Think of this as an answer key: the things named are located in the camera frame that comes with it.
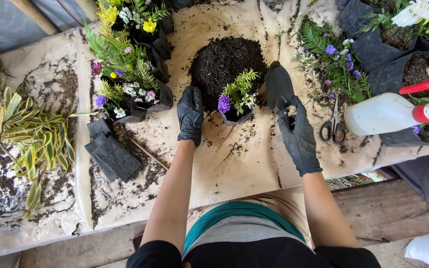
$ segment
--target spray bottle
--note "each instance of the spray bottle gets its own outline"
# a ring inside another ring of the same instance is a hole
[[[429,89],[429,79],[400,89],[400,94]],[[344,112],[348,128],[359,136],[399,131],[429,123],[429,103],[414,106],[395,93],[383,93],[348,107]]]

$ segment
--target gloved hand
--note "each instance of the gloved hand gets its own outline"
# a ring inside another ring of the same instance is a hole
[[[200,145],[204,110],[200,90],[194,86],[186,87],[176,106],[178,122],[180,123],[178,140],[192,140],[196,147]]]
[[[316,156],[316,139],[314,129],[307,120],[307,111],[297,96],[292,96],[297,114],[291,116],[295,120],[294,130],[289,128],[289,116],[286,110],[278,113],[277,124],[287,151],[294,161],[299,175],[322,172]]]

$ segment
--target scissors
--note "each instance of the scissors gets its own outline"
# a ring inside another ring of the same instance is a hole
[[[324,137],[322,135],[322,132],[324,131],[324,129],[327,130],[327,137]],[[342,132],[341,140],[338,140],[337,134],[339,131]],[[346,131],[346,128],[341,123],[338,122],[338,99],[336,98],[335,106],[334,106],[334,115],[332,116],[330,121],[325,122],[320,127],[319,135],[320,135],[320,138],[325,142],[330,141],[330,139],[332,139],[335,143],[341,144],[345,140],[345,131]]]

